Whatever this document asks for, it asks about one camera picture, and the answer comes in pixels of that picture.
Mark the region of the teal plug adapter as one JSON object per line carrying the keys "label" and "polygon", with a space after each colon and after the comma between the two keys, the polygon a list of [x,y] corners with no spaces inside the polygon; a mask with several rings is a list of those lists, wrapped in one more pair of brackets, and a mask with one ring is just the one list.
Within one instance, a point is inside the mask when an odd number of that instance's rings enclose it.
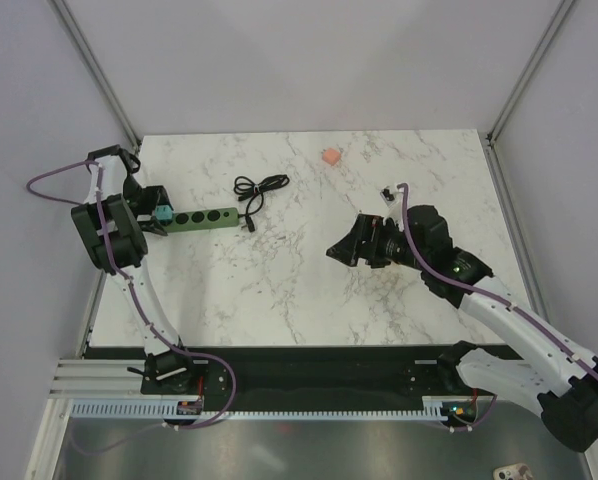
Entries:
{"label": "teal plug adapter", "polygon": [[154,210],[154,217],[160,223],[170,223],[173,220],[173,209],[169,205],[158,205]]}

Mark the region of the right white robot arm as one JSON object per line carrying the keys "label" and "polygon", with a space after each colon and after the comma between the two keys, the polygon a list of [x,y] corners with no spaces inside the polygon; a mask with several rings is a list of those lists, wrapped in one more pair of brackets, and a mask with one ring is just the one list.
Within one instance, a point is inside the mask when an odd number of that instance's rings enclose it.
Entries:
{"label": "right white robot arm", "polygon": [[520,357],[503,360],[461,341],[438,361],[444,391],[470,387],[509,400],[575,452],[598,441],[598,355],[518,302],[487,264],[454,245],[435,207],[408,207],[399,221],[360,214],[326,254],[347,267],[365,262],[419,271],[431,293],[485,325]]}

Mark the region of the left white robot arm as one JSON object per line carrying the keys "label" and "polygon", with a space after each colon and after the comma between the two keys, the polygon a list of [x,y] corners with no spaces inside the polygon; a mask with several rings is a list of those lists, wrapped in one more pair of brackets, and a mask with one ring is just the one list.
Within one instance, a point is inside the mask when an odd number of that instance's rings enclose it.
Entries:
{"label": "left white robot arm", "polygon": [[169,322],[150,280],[147,233],[166,236],[174,219],[166,189],[144,187],[134,178],[139,159],[119,145],[90,152],[89,193],[71,210],[72,221],[93,265],[106,273],[127,300],[142,337],[144,366],[130,372],[142,377],[144,395],[187,395],[203,377],[184,353],[182,339]]}

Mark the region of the pink cube block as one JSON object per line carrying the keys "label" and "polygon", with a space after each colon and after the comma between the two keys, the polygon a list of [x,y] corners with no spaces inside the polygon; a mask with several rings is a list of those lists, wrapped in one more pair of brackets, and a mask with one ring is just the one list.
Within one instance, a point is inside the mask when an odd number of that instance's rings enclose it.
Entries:
{"label": "pink cube block", "polygon": [[336,165],[341,159],[341,152],[338,149],[328,148],[322,152],[322,160],[333,166]]}

